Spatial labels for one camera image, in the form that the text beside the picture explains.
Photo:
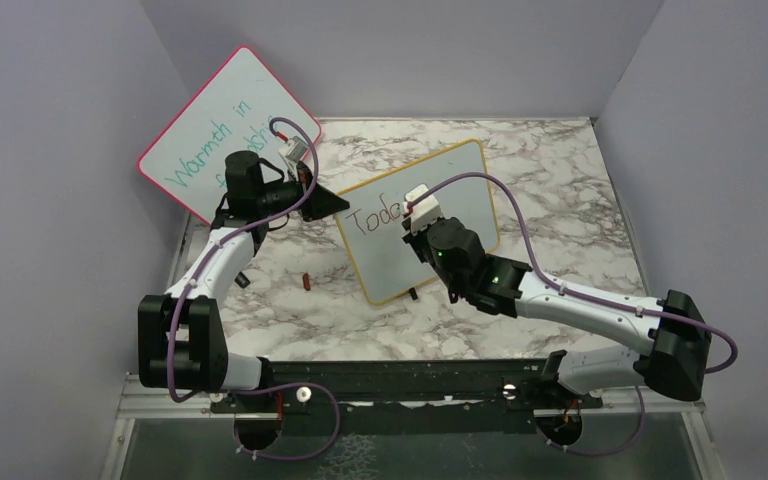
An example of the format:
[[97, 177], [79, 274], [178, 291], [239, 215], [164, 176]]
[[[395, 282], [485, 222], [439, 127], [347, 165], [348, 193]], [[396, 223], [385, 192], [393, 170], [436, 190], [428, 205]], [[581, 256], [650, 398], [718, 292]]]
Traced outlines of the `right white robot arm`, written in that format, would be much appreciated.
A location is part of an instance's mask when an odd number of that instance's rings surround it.
[[614, 341], [614, 346], [551, 354], [537, 380], [539, 398], [560, 407], [575, 395], [646, 386], [665, 397], [700, 399], [711, 335], [693, 299], [671, 290], [663, 299], [628, 297], [586, 288], [585, 299], [554, 289], [527, 263], [489, 254], [478, 235], [456, 218], [441, 218], [403, 240], [431, 266], [451, 302], [463, 300], [489, 315], [556, 322]]

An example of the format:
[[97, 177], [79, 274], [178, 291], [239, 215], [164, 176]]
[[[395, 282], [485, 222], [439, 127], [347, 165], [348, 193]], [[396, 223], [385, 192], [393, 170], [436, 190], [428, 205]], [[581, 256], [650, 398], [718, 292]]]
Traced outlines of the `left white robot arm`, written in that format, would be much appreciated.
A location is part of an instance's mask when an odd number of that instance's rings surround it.
[[305, 222], [348, 209], [348, 201], [319, 185], [316, 167], [302, 158], [303, 145], [279, 154], [287, 177], [267, 182], [267, 160], [251, 151], [225, 161], [226, 192], [195, 263], [162, 295], [138, 305], [138, 376], [148, 388], [218, 393], [236, 390], [245, 407], [258, 411], [273, 401], [274, 384], [263, 376], [265, 360], [229, 352], [220, 307], [232, 285], [259, 252], [271, 222], [292, 212]]

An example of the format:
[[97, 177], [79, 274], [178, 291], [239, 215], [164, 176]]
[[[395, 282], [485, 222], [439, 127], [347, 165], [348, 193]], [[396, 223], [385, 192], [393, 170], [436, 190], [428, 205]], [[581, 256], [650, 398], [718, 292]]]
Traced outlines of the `yellow framed whiteboard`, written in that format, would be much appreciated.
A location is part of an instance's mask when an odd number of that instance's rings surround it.
[[[402, 240], [404, 196], [420, 184], [433, 187], [453, 176], [487, 171], [483, 144], [469, 139], [373, 177], [339, 193], [350, 208], [335, 215], [366, 300], [382, 305], [437, 279]], [[489, 182], [464, 179], [435, 193], [445, 216], [475, 231], [487, 251], [500, 244]]]

